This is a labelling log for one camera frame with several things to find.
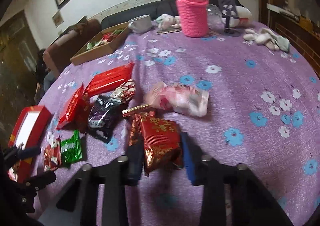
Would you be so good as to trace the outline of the red white patterned snack packet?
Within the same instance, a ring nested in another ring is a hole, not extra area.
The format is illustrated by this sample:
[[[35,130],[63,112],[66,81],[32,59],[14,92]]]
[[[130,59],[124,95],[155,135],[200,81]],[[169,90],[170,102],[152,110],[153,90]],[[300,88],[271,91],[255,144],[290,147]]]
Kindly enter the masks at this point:
[[[135,81],[131,78],[118,86],[114,92],[110,94],[111,98],[120,100],[122,103],[128,102],[136,92],[136,83]]]

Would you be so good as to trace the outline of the white paper cup bowl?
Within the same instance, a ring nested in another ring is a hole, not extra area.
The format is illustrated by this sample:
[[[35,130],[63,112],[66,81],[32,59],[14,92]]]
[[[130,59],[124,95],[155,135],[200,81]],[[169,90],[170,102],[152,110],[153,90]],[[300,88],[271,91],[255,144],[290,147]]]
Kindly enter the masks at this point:
[[[236,12],[238,14],[237,18],[233,16],[230,17],[229,26],[231,28],[235,27],[248,27],[252,23],[253,16],[252,13],[243,6],[236,6]]]

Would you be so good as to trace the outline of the clear glass jar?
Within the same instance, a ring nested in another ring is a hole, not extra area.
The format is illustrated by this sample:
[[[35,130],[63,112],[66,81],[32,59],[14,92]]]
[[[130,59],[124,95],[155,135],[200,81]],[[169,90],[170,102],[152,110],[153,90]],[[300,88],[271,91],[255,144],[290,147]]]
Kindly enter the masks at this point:
[[[222,22],[222,14],[218,6],[214,4],[208,4],[207,6],[207,22],[210,30],[219,28]]]

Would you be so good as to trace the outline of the large red biscuit packet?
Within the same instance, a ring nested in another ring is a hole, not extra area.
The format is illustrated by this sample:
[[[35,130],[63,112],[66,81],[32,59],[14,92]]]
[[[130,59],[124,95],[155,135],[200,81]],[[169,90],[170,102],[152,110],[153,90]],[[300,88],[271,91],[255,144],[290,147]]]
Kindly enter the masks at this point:
[[[130,62],[95,75],[84,89],[84,96],[91,98],[95,95],[115,90],[118,86],[131,79],[134,66],[134,62]]]

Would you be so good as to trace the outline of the grey white ceramic mug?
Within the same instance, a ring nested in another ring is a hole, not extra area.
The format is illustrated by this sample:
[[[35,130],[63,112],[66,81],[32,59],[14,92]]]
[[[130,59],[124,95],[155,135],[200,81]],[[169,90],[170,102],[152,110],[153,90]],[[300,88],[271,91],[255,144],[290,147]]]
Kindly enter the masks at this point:
[[[143,34],[152,29],[151,16],[142,15],[129,21],[128,28],[136,34]]]

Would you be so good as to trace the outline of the black purple snack packet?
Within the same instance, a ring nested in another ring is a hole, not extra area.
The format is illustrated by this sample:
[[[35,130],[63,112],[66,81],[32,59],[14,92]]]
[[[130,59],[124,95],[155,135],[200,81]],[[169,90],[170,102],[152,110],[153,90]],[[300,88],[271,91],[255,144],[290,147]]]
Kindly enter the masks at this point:
[[[121,100],[99,95],[87,120],[88,133],[104,143],[109,143],[116,123],[120,119]]]

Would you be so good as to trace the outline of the black leather sofa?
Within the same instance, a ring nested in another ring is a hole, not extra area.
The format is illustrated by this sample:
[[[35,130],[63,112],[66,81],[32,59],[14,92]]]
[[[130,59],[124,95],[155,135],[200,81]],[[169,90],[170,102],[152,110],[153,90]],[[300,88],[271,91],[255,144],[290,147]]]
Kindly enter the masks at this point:
[[[110,16],[105,17],[101,21],[100,23],[101,30],[104,30],[106,28],[109,28],[121,23],[128,22],[129,20],[142,15],[150,15],[152,21],[156,20],[157,17],[163,14],[177,16],[178,11],[176,7],[176,1],[177,0],[157,1],[153,3],[137,6],[125,11],[121,11],[116,14],[112,14]]]

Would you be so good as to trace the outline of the long red snack packet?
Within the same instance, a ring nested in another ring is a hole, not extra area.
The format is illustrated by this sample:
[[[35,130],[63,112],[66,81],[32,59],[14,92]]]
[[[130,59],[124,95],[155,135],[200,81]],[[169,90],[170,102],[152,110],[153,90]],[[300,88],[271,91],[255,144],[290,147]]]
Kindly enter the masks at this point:
[[[63,110],[59,115],[59,120],[56,126],[57,130],[63,129],[65,126],[69,125],[69,123],[74,121],[76,109],[83,93],[84,85],[82,84],[78,89],[76,89],[71,98],[64,105]]]

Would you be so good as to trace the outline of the brown cardboard snack box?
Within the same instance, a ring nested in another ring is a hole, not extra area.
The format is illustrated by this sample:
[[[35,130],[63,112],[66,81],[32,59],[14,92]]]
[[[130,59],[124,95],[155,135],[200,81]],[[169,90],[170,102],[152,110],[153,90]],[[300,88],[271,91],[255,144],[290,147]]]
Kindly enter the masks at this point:
[[[114,53],[131,32],[129,23],[121,23],[106,28],[89,40],[71,59],[74,65],[80,65],[91,60]]]

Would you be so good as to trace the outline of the pink knitted sleeve bottle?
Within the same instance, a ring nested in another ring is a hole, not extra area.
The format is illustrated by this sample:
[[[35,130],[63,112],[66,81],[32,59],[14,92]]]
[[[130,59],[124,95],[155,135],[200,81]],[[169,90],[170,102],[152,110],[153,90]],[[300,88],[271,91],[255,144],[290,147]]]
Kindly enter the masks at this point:
[[[187,37],[199,38],[209,32],[207,22],[208,0],[177,0],[176,6],[182,31]]]

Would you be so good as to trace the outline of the purple floral tablecloth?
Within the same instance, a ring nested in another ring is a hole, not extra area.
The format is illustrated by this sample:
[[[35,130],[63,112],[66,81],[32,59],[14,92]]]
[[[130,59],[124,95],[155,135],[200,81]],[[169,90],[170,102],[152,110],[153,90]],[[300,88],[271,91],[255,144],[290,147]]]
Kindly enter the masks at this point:
[[[294,225],[303,225],[319,204],[319,79],[296,50],[271,52],[241,37],[189,38],[155,30],[130,34],[112,55],[69,65],[41,99],[52,120],[42,138],[72,136],[56,125],[65,102],[104,71],[134,62],[137,90],[131,106],[159,81],[209,93],[203,118],[167,112],[219,162],[247,164]]]

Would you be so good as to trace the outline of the white plush toy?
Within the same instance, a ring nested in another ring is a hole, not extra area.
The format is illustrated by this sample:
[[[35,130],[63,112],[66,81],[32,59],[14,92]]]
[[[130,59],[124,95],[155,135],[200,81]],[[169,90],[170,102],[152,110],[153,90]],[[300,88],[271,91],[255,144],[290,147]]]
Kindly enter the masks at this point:
[[[271,51],[290,51],[290,41],[269,28],[261,28],[258,32],[254,29],[246,29],[243,35],[245,41],[253,41],[256,45],[264,45]]]

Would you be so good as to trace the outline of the green snack packet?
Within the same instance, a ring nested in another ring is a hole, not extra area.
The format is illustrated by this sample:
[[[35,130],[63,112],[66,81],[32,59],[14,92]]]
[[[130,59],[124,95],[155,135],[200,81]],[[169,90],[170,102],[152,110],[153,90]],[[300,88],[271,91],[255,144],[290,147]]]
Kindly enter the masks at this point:
[[[60,144],[62,164],[73,164],[82,160],[80,131],[73,131],[71,138],[63,140]]]

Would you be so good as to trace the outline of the pink white snack bag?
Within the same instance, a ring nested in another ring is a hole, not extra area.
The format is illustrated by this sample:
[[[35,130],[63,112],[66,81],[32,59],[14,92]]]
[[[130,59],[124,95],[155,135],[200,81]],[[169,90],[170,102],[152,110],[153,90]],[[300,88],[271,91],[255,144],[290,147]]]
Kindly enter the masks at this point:
[[[151,107],[179,114],[203,117],[207,114],[209,93],[181,83],[165,84],[160,81],[144,96]]]

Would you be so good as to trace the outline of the red gold snack packet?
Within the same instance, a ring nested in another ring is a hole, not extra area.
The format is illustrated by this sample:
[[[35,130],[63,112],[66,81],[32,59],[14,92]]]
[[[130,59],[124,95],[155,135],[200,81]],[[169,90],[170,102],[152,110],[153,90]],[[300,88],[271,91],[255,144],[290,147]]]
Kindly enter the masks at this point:
[[[158,118],[154,111],[133,115],[129,146],[138,140],[144,143],[144,165],[142,173],[170,167],[183,167],[183,151],[178,125],[174,121]]]

